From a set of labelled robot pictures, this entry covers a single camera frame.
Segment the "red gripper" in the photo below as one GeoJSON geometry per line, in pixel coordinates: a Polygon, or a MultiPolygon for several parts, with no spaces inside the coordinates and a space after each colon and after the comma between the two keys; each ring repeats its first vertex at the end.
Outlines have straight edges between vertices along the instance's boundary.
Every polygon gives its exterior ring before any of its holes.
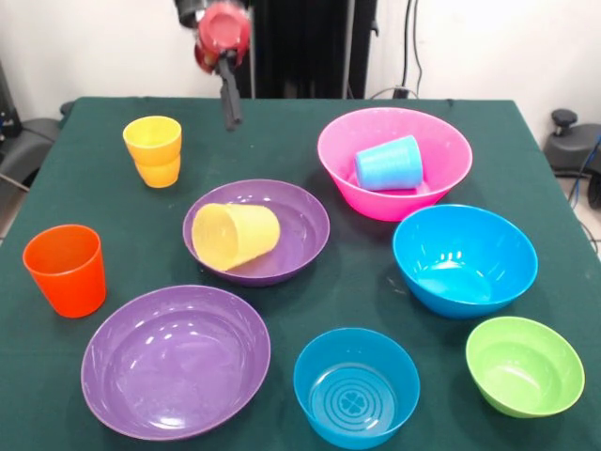
{"type": "Polygon", "coordinates": [[[239,1],[207,1],[207,5],[195,13],[195,19],[194,57],[201,70],[217,71],[221,77],[224,126],[232,132],[242,122],[235,68],[241,65],[249,50],[250,14],[239,1]]]}

